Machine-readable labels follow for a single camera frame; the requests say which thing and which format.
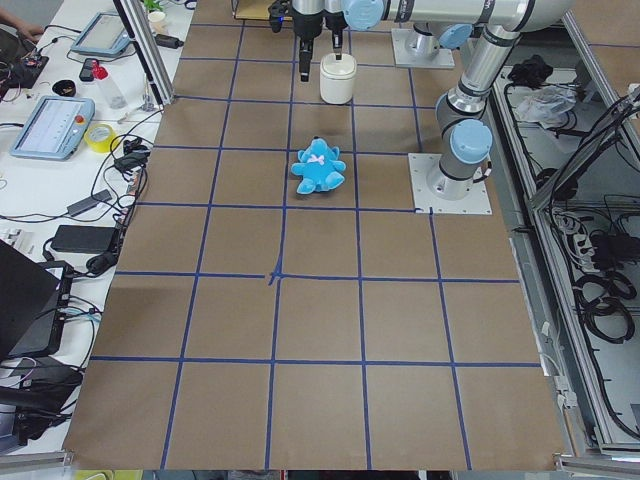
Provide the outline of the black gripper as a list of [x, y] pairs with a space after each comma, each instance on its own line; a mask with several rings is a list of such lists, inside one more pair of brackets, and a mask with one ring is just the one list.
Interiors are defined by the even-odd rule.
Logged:
[[343, 53], [345, 18], [341, 0], [292, 0], [291, 17], [294, 33], [299, 40], [299, 76], [302, 82], [310, 78], [313, 58], [313, 40], [320, 35], [323, 25], [331, 31], [332, 49], [340, 61]]

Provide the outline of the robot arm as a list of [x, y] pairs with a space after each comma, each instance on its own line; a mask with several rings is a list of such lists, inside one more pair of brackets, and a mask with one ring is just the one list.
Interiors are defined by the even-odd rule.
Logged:
[[559, 20], [571, 1], [275, 1], [269, 7], [272, 31], [281, 29], [285, 17], [293, 20], [299, 39], [299, 75], [309, 80], [314, 40], [325, 20], [337, 31], [336, 50], [342, 47], [342, 31], [365, 31], [379, 22], [425, 21], [472, 25], [499, 25], [508, 32], [536, 31]]
[[469, 193], [477, 169], [490, 153], [493, 134], [481, 117], [491, 87], [519, 38], [518, 32], [500, 25], [485, 26], [458, 84], [437, 102], [443, 153], [427, 183], [445, 200], [457, 201]]

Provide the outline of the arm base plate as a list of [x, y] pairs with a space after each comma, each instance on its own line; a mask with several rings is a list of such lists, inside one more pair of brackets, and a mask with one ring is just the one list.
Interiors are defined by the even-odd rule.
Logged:
[[423, 25], [391, 30], [395, 65], [401, 68], [453, 69], [452, 51], [442, 48], [439, 41]]
[[440, 169], [440, 154], [408, 155], [414, 210], [424, 214], [491, 215], [480, 168], [467, 180], [453, 180]]

